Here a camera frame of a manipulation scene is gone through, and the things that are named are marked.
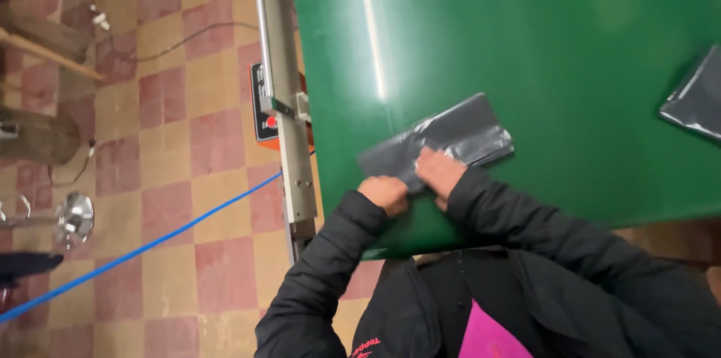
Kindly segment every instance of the floor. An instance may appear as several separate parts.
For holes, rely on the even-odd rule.
[[[0,161],[0,196],[19,191],[36,212],[49,213],[69,190],[81,190],[97,214],[89,242],[53,272],[23,280],[15,305],[279,170],[278,153],[258,147],[254,138],[247,68],[260,58],[257,32],[216,28],[166,56],[134,63],[113,52],[108,33],[92,27],[87,9],[94,2],[107,13],[117,49],[145,57],[217,21],[257,23],[255,0],[9,2],[90,33],[95,44],[86,64],[104,75],[96,84],[17,51],[5,53],[3,104],[69,114],[83,139],[98,143],[72,188],[53,189],[44,165]],[[86,154],[84,145],[56,169],[55,180],[72,179]],[[255,324],[289,267],[278,183],[1,327],[0,356],[251,356]],[[3,206],[7,214],[14,212],[10,203]],[[51,249],[47,230],[0,232],[0,251]],[[380,267],[362,263],[340,301],[334,326],[347,348]]]

